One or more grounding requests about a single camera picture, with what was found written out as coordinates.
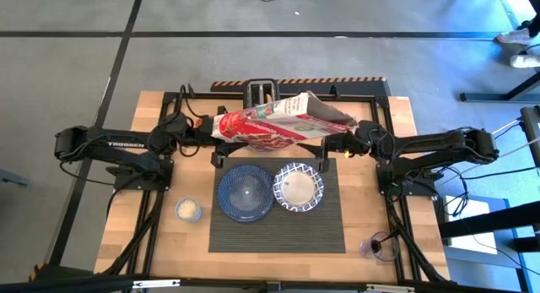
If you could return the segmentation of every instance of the wooden tabletop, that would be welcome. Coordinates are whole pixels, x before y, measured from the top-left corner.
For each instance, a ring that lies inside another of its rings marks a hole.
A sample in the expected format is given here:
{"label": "wooden tabletop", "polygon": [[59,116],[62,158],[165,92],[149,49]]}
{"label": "wooden tabletop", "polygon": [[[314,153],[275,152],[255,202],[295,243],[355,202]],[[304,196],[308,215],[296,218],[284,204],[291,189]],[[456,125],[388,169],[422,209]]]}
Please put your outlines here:
{"label": "wooden tabletop", "polygon": [[[150,131],[159,118],[164,92],[143,91],[133,118],[132,130]],[[390,110],[395,134],[400,137],[416,134],[413,113],[407,97],[390,97]],[[357,120],[371,120],[370,106],[357,102],[327,102]],[[190,100],[198,114],[213,115],[217,106],[228,111],[242,108],[241,100]],[[184,109],[182,112],[191,116]],[[381,122],[384,120],[379,111]],[[165,194],[157,241],[151,268],[152,276],[199,279],[277,279],[337,282],[395,283],[394,263],[362,258],[359,244],[377,231],[388,231],[384,199],[379,194],[375,161],[368,156],[348,159],[330,153],[337,159],[339,192],[342,205],[346,252],[341,254],[296,253],[222,253],[208,252],[210,211],[212,208],[214,168],[210,164],[213,149],[200,149],[192,158],[175,153],[174,175]],[[234,157],[254,156],[248,149],[234,152]],[[294,145],[265,156],[310,157]],[[107,269],[132,238],[141,200],[140,191],[124,191],[117,195],[105,225],[96,273]],[[175,205],[182,198],[194,198],[202,206],[202,218],[196,223],[178,220]],[[407,197],[414,240],[437,271],[449,279],[435,211],[430,198]],[[142,270],[143,241],[136,271]],[[405,275],[411,279],[406,247],[402,244]]]}

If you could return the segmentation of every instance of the glass cup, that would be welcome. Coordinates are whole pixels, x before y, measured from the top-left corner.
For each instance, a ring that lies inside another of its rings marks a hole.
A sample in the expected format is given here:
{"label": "glass cup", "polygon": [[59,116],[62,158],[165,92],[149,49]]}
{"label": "glass cup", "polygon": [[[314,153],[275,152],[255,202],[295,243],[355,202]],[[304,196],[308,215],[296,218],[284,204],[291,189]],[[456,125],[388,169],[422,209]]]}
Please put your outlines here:
{"label": "glass cup", "polygon": [[180,220],[195,222],[201,219],[201,206],[191,198],[180,200],[175,207],[176,217]]}
{"label": "glass cup", "polygon": [[396,237],[388,238],[390,234],[377,232],[372,237],[360,243],[360,255],[365,258],[377,258],[389,262],[399,253],[399,242]]}

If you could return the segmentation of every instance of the placemat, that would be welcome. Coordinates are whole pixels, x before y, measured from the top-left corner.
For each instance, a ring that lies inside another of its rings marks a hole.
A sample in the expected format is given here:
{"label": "placemat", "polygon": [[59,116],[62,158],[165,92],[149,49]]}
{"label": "placemat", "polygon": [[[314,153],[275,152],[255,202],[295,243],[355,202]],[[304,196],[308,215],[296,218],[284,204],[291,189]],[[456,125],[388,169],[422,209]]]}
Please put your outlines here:
{"label": "placemat", "polygon": [[273,177],[290,162],[306,163],[315,168],[317,165],[315,159],[306,158],[224,160],[223,168],[215,172],[209,252],[345,253],[335,159],[330,159],[330,168],[326,173],[320,173],[324,182],[322,201],[308,212],[290,212],[274,201],[270,212],[262,219],[240,223],[227,217],[219,207],[216,195],[219,181],[231,168],[257,165]]}

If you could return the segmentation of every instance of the snack bag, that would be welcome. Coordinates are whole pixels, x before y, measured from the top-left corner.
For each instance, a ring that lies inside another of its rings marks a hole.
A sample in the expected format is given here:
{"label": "snack bag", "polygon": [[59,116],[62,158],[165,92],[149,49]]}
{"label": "snack bag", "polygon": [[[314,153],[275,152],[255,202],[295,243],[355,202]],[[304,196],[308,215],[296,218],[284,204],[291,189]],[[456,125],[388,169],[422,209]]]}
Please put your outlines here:
{"label": "snack bag", "polygon": [[217,115],[212,137],[271,151],[299,141],[346,133],[357,125],[349,115],[324,104],[310,91],[272,103]]}

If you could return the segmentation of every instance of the blue and white bowl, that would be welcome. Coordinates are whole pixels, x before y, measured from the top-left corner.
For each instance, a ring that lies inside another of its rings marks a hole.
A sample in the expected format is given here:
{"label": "blue and white bowl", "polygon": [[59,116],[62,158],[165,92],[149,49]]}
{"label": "blue and white bowl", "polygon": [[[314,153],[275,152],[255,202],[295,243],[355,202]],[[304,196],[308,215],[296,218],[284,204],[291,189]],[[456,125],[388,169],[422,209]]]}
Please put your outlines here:
{"label": "blue and white bowl", "polygon": [[321,175],[304,163],[289,163],[273,179],[273,196],[289,211],[307,212],[322,199],[324,183]]}
{"label": "blue and white bowl", "polygon": [[229,170],[218,185],[218,203],[232,220],[252,222],[272,208],[272,176],[254,165]]}

